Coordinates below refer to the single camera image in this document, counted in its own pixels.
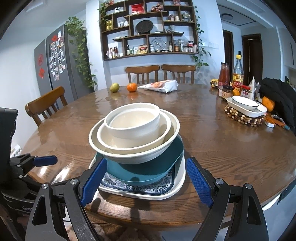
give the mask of white cabinet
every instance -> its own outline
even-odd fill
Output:
[[[287,29],[280,28],[284,65],[296,69],[296,43]]]

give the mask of red sticker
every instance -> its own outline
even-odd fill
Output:
[[[39,54],[38,56],[38,65],[41,66],[43,64],[43,54]]]
[[[39,76],[40,76],[40,78],[43,79],[44,73],[45,73],[45,70],[43,68],[40,68],[40,70],[39,70]]]
[[[59,38],[56,35],[52,37],[52,41],[58,41],[58,39]]]

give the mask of teal bowl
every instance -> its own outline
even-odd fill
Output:
[[[160,156],[141,164],[120,164],[107,159],[107,172],[121,182],[132,186],[144,186],[162,179],[173,167],[184,150],[179,135]]]

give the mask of white tray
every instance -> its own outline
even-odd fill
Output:
[[[96,158],[92,160],[92,162],[89,165],[89,168],[95,163]],[[120,195],[120,196],[126,196],[126,197],[132,197],[132,198],[138,198],[138,199],[146,199],[146,200],[163,200],[166,198],[169,198],[173,195],[175,195],[182,187],[186,176],[186,169],[185,169],[185,157],[184,152],[181,154],[179,159],[175,163],[175,181],[174,185],[172,186],[171,190],[169,190],[167,193],[162,195],[147,195],[147,194],[137,194],[137,193],[131,193],[127,191],[117,190],[109,187],[105,187],[104,185],[99,186],[99,190],[102,190],[104,192]]]
[[[255,109],[255,111],[252,111],[252,110],[246,110],[245,108],[233,103],[231,97],[227,98],[226,100],[230,107],[252,118],[256,118],[258,116],[264,115],[267,112],[267,108],[259,102],[256,102],[258,103],[259,106]]]

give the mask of metal bolt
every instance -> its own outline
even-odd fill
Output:
[[[44,183],[44,184],[42,184],[42,189],[46,189],[46,188],[48,188],[48,184],[47,183]]]
[[[246,186],[247,189],[252,189],[252,185],[249,184],[249,183],[246,183],[245,186]]]
[[[224,183],[224,181],[221,178],[217,178],[216,183],[219,185],[222,185]]]
[[[75,185],[77,182],[78,182],[78,180],[76,178],[74,178],[70,181],[70,184]]]

